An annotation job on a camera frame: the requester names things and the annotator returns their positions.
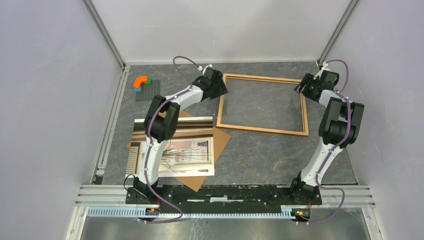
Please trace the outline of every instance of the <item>black cable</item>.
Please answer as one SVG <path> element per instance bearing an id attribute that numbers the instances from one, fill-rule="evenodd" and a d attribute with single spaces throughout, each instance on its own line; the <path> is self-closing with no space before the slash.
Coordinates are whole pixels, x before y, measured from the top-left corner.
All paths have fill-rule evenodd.
<path id="1" fill-rule="evenodd" d="M 134 178 L 136 178 L 136 176 L 134 174 L 128 174 L 128 176 L 125 177 L 125 179 L 123 180 L 123 188 L 128 192 L 128 189 L 125 187 L 125 182 L 127 181 L 129 176 L 133 176 Z"/>

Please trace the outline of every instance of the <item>white wall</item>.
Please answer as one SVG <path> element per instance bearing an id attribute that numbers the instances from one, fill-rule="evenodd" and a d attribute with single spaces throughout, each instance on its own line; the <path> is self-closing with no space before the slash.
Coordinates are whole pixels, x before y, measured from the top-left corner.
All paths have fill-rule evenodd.
<path id="1" fill-rule="evenodd" d="M 0 239 L 65 237 L 119 71 L 82 1 L 1 1 Z"/>
<path id="2" fill-rule="evenodd" d="M 350 151 L 390 240 L 424 236 L 423 23 L 422 0 L 361 1 L 328 58 L 347 61 L 345 93 L 365 104 Z"/>
<path id="3" fill-rule="evenodd" d="M 93 0 L 128 63 L 316 60 L 349 0 Z"/>

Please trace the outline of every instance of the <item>floor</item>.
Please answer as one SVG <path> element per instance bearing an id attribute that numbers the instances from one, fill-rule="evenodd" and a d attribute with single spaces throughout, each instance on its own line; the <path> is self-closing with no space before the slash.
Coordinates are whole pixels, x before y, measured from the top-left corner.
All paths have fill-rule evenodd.
<path id="1" fill-rule="evenodd" d="M 313 62 L 263 62 L 263 63 L 218 63 L 213 67 L 223 73 L 267 76 L 278 78 L 301 79 L 305 73 L 314 74 L 317 67 Z M 184 64 L 180 68 L 195 79 L 199 72 L 193 65 Z M 129 150 L 126 147 L 130 142 L 134 119 L 143 119 L 151 101 L 135 101 L 133 83 L 139 76 L 148 76 L 160 80 L 160 94 L 163 96 L 174 94 L 187 85 L 186 80 L 172 65 L 141 65 L 131 66 L 127 78 L 124 95 L 119 109 L 119 116 L 114 131 L 103 185 L 121 185 L 124 180 Z M 252 92 L 252 86 L 237 84 L 231 85 L 238 93 Z M 291 113 L 291 98 L 294 91 L 290 88 L 273 90 L 272 87 L 258 89 L 254 102 L 234 100 L 232 108 L 243 107 L 244 111 L 238 114 L 245 115 L 245 119 L 261 113 L 265 117 L 256 118 L 256 124 L 261 126 L 276 125 L 293 122 Z M 213 116 L 214 123 L 218 113 L 219 98 L 205 100 L 194 104 L 186 111 L 194 116 Z M 306 100 L 309 137 L 277 135 L 269 133 L 247 132 L 240 130 L 223 131 L 230 134 L 231 140 L 215 164 L 215 176 L 208 176 L 205 184 L 290 184 L 292 179 L 309 162 L 318 141 L 318 127 L 325 108 L 309 99 Z M 347 151 L 339 154 L 324 175 L 324 184 L 354 184 L 354 171 Z M 159 184 L 180 184 L 174 178 L 161 178 Z"/>
<path id="2" fill-rule="evenodd" d="M 332 209 L 312 209 L 311 221 L 328 216 Z M 342 208 L 319 224 L 296 226 L 288 219 L 183 219 L 166 224 L 143 224 L 135 218 L 88 217 L 82 240 L 186 239 L 186 240 L 369 240 L 360 208 Z"/>

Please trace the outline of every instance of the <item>gray baseplate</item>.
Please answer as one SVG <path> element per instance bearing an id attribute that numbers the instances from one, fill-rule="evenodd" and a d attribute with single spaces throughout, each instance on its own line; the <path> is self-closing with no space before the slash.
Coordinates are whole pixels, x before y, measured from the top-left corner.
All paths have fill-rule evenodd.
<path id="1" fill-rule="evenodd" d="M 136 101 L 152 100 L 154 96 L 158 95 L 161 91 L 161 81 L 152 80 L 150 85 L 143 84 L 141 86 L 141 93 L 135 94 Z"/>

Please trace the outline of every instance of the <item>wooden frame edge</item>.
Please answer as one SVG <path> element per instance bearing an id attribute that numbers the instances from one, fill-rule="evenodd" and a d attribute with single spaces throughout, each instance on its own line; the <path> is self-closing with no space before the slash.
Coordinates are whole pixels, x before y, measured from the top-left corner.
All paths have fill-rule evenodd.
<path id="1" fill-rule="evenodd" d="M 236 80 L 248 80 L 248 81 L 258 81 L 258 82 L 271 82 L 271 83 L 282 83 L 282 84 L 298 84 L 301 82 L 299 79 L 291 78 L 278 78 L 278 77 L 268 77 L 268 76 L 250 76 L 250 75 L 241 75 L 241 74 L 231 74 L 224 73 L 223 82 L 227 84 L 227 78 L 234 78 Z M 219 98 L 219 107 L 218 115 L 216 117 L 216 127 L 222 129 L 231 129 L 231 130 L 243 130 L 249 132 L 259 132 L 259 133 L 270 133 L 270 134 L 282 134 L 298 137 L 308 137 L 309 136 L 309 126 L 308 126 L 308 112 L 306 108 L 306 98 L 304 95 L 300 94 L 300 111 L 302 115 L 302 127 L 303 131 L 291 131 L 291 130 L 281 130 L 273 128 L 263 128 L 263 127 L 254 127 L 254 126 L 240 126 L 240 125 L 231 125 L 223 124 L 223 111 L 224 111 L 224 101 L 225 95 L 222 95 Z"/>

